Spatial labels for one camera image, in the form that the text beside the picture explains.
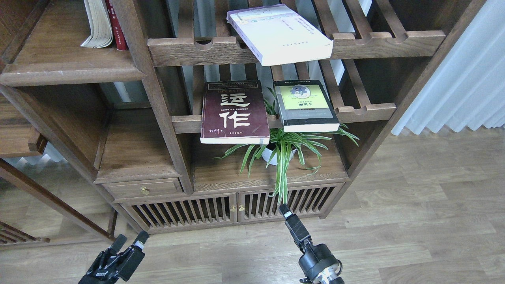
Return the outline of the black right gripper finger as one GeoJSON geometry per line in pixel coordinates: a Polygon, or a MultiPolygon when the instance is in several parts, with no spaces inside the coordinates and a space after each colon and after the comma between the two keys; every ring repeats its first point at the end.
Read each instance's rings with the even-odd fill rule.
{"type": "Polygon", "coordinates": [[[279,206],[279,211],[285,218],[285,225],[288,228],[290,234],[292,235],[294,242],[296,244],[304,244],[307,241],[311,241],[311,235],[305,228],[301,220],[296,214],[294,214],[286,204],[281,204],[279,206]]]}

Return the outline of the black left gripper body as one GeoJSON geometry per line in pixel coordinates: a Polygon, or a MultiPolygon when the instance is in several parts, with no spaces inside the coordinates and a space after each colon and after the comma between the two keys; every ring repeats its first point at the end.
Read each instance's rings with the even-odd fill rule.
{"type": "Polygon", "coordinates": [[[101,252],[79,281],[80,284],[115,284],[119,279],[130,279],[146,254],[139,247],[128,247],[112,254],[112,249],[101,252]]]}

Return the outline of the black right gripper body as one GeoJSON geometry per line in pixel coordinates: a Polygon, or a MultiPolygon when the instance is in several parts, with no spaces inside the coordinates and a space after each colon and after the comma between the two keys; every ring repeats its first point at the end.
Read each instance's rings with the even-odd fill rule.
{"type": "Polygon", "coordinates": [[[325,244],[314,246],[311,239],[306,239],[299,245],[303,255],[299,258],[305,278],[302,284],[344,284],[340,277],[343,264],[336,259],[325,244]]]}

